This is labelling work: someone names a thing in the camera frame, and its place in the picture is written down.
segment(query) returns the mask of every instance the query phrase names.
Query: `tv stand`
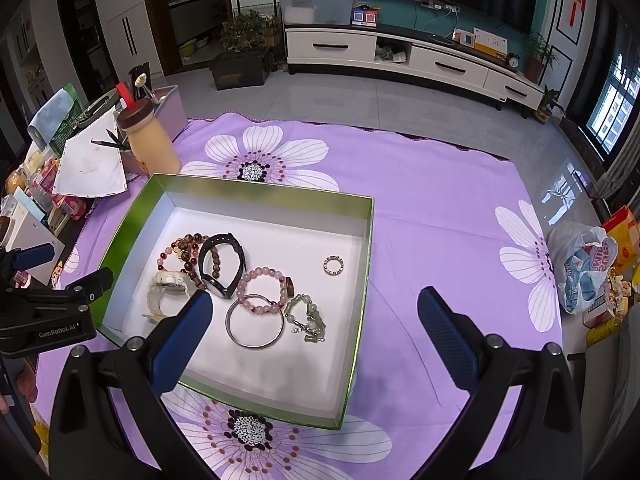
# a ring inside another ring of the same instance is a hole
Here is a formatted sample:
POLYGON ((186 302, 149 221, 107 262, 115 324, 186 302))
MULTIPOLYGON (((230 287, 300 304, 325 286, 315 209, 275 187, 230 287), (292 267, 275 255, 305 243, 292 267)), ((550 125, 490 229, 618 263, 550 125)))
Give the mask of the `tv stand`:
POLYGON ((339 25, 286 25, 289 73, 305 66, 369 69, 438 81, 482 94, 495 101, 498 110, 507 99, 523 106, 523 117, 538 108, 543 91, 503 62, 455 44, 444 46, 426 32, 378 25, 374 29, 339 25), (376 43, 392 42, 404 50, 406 61, 376 60, 376 43))

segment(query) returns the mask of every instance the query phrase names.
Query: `blue towel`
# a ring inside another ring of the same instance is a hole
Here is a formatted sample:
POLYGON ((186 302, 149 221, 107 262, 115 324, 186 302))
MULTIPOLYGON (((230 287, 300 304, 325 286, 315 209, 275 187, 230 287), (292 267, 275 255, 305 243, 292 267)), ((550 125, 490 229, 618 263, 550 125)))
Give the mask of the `blue towel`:
POLYGON ((27 131, 40 151, 44 150, 51 142, 73 104, 74 100, 71 95, 61 88, 33 116, 27 131))

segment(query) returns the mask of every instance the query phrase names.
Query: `drawer handle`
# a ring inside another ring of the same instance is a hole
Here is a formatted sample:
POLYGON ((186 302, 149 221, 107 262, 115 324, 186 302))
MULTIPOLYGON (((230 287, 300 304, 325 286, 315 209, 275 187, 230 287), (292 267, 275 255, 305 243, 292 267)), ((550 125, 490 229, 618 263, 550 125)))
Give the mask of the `drawer handle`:
POLYGON ((314 43, 316 48, 335 48, 336 50, 347 50, 349 45, 333 45, 329 43, 314 43))
POLYGON ((463 68, 458 68, 457 66, 445 65, 444 63, 435 62, 437 66, 440 68, 446 68, 447 70, 453 70, 453 72, 460 72, 461 74, 465 73, 466 70, 463 68))
POLYGON ((514 94, 521 95, 522 97, 526 97, 526 96, 527 96, 526 94, 523 94, 523 93, 522 93, 522 92, 520 92, 519 90, 516 90, 515 88, 511 88, 511 87, 510 87, 510 86, 508 86, 508 85, 505 85, 504 87, 505 87, 507 90, 509 90, 510 92, 513 92, 514 94))

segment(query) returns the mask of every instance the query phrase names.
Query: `cable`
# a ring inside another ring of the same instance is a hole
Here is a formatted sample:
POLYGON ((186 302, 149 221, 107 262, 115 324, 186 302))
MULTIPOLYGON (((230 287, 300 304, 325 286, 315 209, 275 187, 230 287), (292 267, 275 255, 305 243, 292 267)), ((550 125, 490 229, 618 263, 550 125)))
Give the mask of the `cable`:
POLYGON ((415 25, 417 25, 418 23, 418 5, 420 5, 420 2, 416 2, 414 6, 414 14, 415 14, 414 28, 415 28, 415 25))
POLYGON ((453 38, 453 33, 458 28, 458 12, 454 11, 454 14, 456 15, 456 24, 453 26, 453 29, 451 30, 451 32, 445 36, 445 38, 448 38, 449 36, 451 36, 453 38))
POLYGON ((427 23, 424 24, 424 27, 426 27, 427 25, 429 25, 430 23, 433 22, 437 22, 438 20, 441 20, 442 18, 446 18, 447 16, 449 16, 451 14, 451 9, 449 9, 449 12, 447 14, 445 14, 444 16, 440 16, 439 18, 434 18, 433 20, 428 21, 427 23))

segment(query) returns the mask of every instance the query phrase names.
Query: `white watch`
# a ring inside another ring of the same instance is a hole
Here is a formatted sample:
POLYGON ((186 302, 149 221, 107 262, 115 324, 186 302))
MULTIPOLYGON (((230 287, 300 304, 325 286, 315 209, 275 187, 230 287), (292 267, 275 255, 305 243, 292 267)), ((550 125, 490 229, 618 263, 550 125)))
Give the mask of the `white watch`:
POLYGON ((198 288, 194 281, 184 272, 177 270, 159 270, 149 283, 146 293, 146 306, 151 314, 143 314, 154 323, 160 323, 166 316, 160 309, 160 300, 167 292, 171 294, 185 294, 187 300, 196 293, 198 288))

